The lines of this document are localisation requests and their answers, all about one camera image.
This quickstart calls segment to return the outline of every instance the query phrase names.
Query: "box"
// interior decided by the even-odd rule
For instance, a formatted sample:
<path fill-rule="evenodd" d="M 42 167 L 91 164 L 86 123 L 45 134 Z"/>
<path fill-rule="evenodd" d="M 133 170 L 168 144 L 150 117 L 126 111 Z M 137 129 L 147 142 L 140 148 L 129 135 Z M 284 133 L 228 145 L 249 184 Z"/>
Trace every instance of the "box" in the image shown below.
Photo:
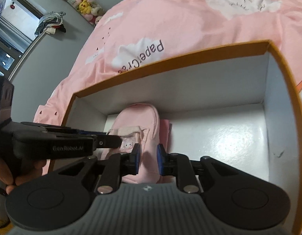
<path fill-rule="evenodd" d="M 220 46 L 122 72 L 75 93 L 63 125 L 107 131 L 137 102 L 155 105 L 172 123 L 168 152 L 209 155 L 283 188 L 291 199 L 284 226 L 300 233 L 302 106 L 272 42 Z"/>

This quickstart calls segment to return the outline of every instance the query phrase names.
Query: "pink comforter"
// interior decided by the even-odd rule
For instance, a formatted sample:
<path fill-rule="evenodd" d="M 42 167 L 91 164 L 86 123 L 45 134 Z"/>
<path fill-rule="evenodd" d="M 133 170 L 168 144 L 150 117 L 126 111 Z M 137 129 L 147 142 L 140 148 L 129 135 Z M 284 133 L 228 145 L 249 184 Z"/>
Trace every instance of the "pink comforter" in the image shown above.
<path fill-rule="evenodd" d="M 124 0 L 100 20 L 34 122 L 60 125 L 74 92 L 161 59 L 271 39 L 302 89 L 302 0 Z"/>

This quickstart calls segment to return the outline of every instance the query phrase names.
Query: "human hand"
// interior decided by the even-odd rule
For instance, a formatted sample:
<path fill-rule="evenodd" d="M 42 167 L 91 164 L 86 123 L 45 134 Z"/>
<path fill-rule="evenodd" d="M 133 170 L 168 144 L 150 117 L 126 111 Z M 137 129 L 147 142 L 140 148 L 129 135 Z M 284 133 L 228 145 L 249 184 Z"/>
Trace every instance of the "human hand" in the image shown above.
<path fill-rule="evenodd" d="M 27 174 L 15 178 L 15 184 L 21 185 L 25 182 L 31 181 L 42 175 L 42 168 L 46 165 L 47 160 L 33 161 L 33 169 Z M 6 193 L 9 194 L 16 186 L 14 179 L 8 165 L 0 158 L 0 180 L 7 185 Z"/>

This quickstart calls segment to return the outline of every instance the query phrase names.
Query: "grey curtain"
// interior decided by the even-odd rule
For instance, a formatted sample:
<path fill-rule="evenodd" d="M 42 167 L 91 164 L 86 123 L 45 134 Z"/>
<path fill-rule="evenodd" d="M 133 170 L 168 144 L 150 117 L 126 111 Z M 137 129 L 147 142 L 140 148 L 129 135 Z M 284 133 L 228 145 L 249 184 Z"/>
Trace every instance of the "grey curtain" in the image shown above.
<path fill-rule="evenodd" d="M 2 16 L 0 16 L 0 38 L 22 53 L 24 53 L 32 42 L 32 40 Z"/>

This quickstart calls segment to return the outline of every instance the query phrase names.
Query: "black device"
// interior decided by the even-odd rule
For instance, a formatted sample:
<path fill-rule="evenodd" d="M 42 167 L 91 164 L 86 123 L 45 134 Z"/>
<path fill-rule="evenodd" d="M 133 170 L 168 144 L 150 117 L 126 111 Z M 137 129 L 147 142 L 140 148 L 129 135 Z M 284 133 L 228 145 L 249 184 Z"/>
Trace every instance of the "black device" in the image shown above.
<path fill-rule="evenodd" d="M 119 136 L 102 132 L 13 122 L 13 91 L 14 86 L 0 76 L 0 157 L 7 163 L 14 178 L 21 174 L 22 159 L 85 157 L 92 155 L 96 148 L 117 148 L 122 144 Z"/>
<path fill-rule="evenodd" d="M 15 188 L 6 199 L 16 226 L 9 234 L 287 234 L 280 224 L 290 200 L 278 186 L 161 144 L 159 173 L 176 184 L 121 183 L 138 173 L 140 152 L 135 144 L 130 154 L 84 158 Z"/>

